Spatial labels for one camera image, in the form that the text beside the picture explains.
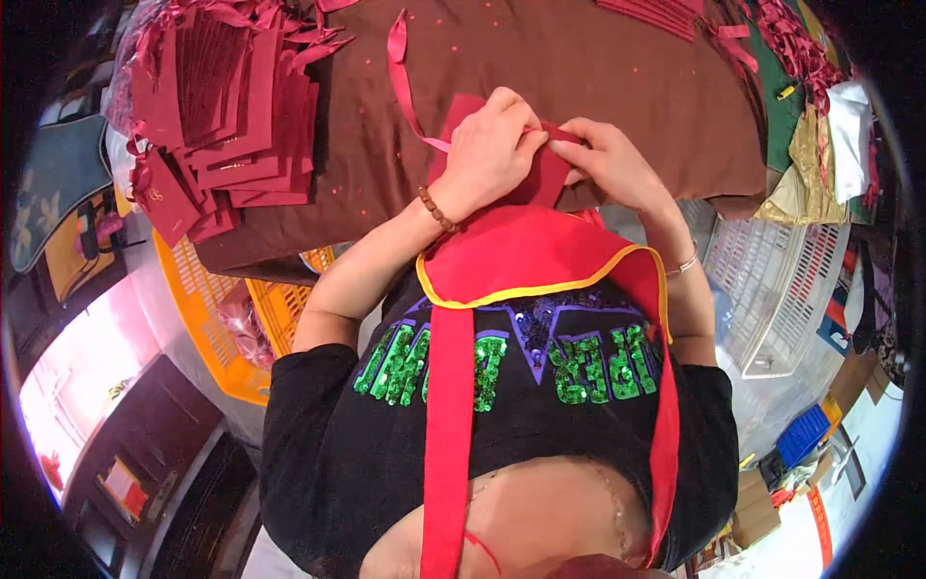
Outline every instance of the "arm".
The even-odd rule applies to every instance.
[[[524,132],[529,127],[534,131]],[[546,142],[540,120],[520,96],[498,88],[485,107],[454,130],[447,169],[428,189],[445,216],[460,223],[510,193],[527,177]],[[442,233],[420,199],[338,258],[309,294],[296,326],[293,351],[323,344],[357,349],[360,323],[385,296],[409,261]]]
[[[667,271],[677,270],[695,253],[688,225],[653,169],[630,140],[613,125],[573,119],[561,127],[588,141],[590,148],[554,141],[550,147],[577,169],[566,181],[592,177],[617,203],[637,212],[646,242],[662,257]],[[667,277],[672,355],[681,364],[717,366],[714,302],[701,264]]]

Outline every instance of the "red banner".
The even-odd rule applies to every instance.
[[[830,537],[830,524],[826,520],[826,509],[823,508],[823,499],[815,485],[807,493],[807,500],[810,501],[810,508],[813,509],[814,522],[817,524],[817,533],[820,535],[820,553],[823,555],[823,569],[825,570],[832,563],[832,537]]]

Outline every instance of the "blue plastic crate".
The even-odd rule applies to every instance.
[[[829,430],[830,419],[819,404],[795,418],[775,445],[782,453],[784,466],[790,471],[810,454]]]

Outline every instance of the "hand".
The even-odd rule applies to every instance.
[[[447,169],[429,187],[434,203],[448,219],[461,222],[524,181],[534,153],[548,138],[520,95],[496,88],[485,106],[454,130]]]
[[[566,184],[591,177],[615,201],[637,211],[672,202],[653,168],[614,125],[578,117],[559,128],[584,139],[591,147],[567,141],[550,143],[554,153],[576,168],[569,173]]]

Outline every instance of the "necklace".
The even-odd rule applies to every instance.
[[[591,461],[589,462],[591,463],[592,466],[594,466],[594,469],[598,473],[598,476],[601,477],[601,480],[605,482],[605,486],[607,486],[607,491],[611,495],[611,506],[614,508],[614,521],[613,521],[614,531],[618,535],[619,541],[620,541],[619,559],[624,559],[624,557],[626,557],[627,555],[627,551],[630,548],[630,546],[627,544],[629,537],[627,536],[627,533],[624,531],[624,525],[621,524],[623,520],[623,516],[624,516],[623,505],[618,500],[618,493],[614,490],[614,486],[611,484],[611,480],[607,478],[607,475],[605,474],[605,470],[602,467],[598,466],[597,464]],[[498,470],[492,471],[492,473],[489,474],[489,478],[487,478],[485,482],[482,483],[482,486],[480,486],[475,492],[473,492],[472,495],[469,496],[468,506],[472,505],[473,501],[476,500],[476,497],[478,497],[479,494],[485,490],[485,487],[488,486],[489,483],[491,483],[492,480],[496,476],[498,476]]]

